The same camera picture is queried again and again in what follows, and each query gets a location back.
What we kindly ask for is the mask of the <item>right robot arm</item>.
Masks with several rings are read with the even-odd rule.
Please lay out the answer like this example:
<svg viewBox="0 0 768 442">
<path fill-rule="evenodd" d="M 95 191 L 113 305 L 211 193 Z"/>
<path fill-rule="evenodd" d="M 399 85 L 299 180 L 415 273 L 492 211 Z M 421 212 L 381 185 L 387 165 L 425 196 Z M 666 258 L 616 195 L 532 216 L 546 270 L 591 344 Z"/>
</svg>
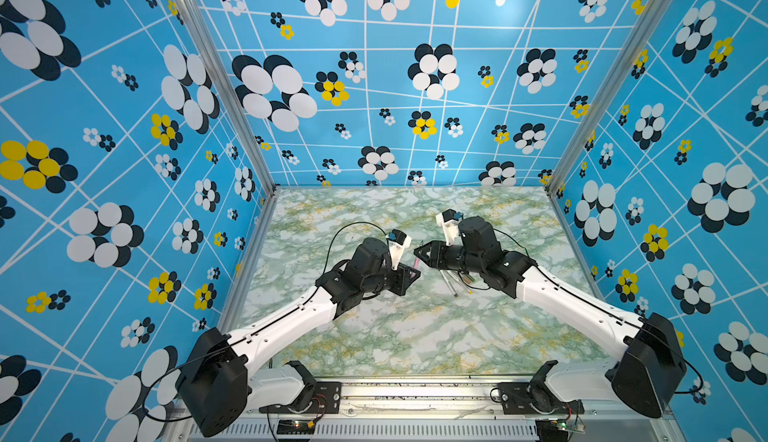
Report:
<svg viewBox="0 0 768 442">
<path fill-rule="evenodd" d="M 640 317 L 558 279 L 529 255 L 504 249 L 498 230 L 481 217 L 456 223 L 449 242 L 415 249 L 426 266 L 475 274 L 486 285 L 533 305 L 578 331 L 605 353 L 591 362 L 545 362 L 531 378 L 535 411 L 549 414 L 561 404 L 585 400 L 621 402 L 634 412 L 660 418 L 691 365 L 670 320 Z"/>
</svg>

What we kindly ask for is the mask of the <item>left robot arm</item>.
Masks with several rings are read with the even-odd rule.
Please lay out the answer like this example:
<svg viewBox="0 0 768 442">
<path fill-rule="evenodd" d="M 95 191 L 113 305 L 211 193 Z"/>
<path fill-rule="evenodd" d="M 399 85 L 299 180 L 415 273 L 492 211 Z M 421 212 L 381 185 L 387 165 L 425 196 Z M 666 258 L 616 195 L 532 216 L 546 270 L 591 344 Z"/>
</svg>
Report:
<svg viewBox="0 0 768 442">
<path fill-rule="evenodd" d="M 197 340 L 187 361 L 152 379 L 170 378 L 189 417 L 213 437 L 245 411 L 310 403 L 317 384 L 300 362 L 268 369 L 266 363 L 305 334 L 338 319 L 383 292 L 406 293 L 420 273 L 402 263 L 411 238 L 394 230 L 367 238 L 351 258 L 324 268 L 312 288 L 282 309 L 226 334 L 212 328 Z"/>
</svg>

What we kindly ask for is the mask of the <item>white slim pen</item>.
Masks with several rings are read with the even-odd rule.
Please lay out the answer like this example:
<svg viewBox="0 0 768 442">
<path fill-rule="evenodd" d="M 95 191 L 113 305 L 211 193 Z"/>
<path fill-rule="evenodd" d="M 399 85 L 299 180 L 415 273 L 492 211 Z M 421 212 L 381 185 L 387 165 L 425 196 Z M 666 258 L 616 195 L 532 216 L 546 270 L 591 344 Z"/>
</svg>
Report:
<svg viewBox="0 0 768 442">
<path fill-rule="evenodd" d="M 450 293 L 453 297 L 458 297 L 458 292 L 455 290 L 453 283 L 451 282 L 451 279 L 446 275 L 445 272 L 439 271 L 440 276 L 442 277 L 443 281 L 445 282 L 446 286 L 448 287 Z"/>
</svg>

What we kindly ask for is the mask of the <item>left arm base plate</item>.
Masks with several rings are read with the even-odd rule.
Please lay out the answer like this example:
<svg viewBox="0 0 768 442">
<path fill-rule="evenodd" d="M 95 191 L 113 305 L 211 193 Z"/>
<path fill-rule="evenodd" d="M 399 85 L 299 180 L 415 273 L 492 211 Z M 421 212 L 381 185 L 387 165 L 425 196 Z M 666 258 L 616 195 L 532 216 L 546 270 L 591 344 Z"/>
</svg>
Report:
<svg viewBox="0 0 768 442">
<path fill-rule="evenodd" d="M 302 394 L 288 405 L 275 404 L 262 407 L 259 412 L 266 414 L 321 415 L 338 414 L 342 395 L 342 383 L 336 381 L 317 382 L 311 396 Z"/>
</svg>

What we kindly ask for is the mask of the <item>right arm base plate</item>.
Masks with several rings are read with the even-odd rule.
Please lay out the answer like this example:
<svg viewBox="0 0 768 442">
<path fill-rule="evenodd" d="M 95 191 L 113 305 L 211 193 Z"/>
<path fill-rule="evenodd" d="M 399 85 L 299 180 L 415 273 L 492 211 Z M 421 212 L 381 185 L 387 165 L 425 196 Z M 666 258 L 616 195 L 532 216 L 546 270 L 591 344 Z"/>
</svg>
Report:
<svg viewBox="0 0 768 442">
<path fill-rule="evenodd" d="M 562 401 L 542 385 L 528 382 L 504 382 L 493 389 L 492 399 L 505 415 L 575 416 L 584 413 L 580 400 Z"/>
</svg>

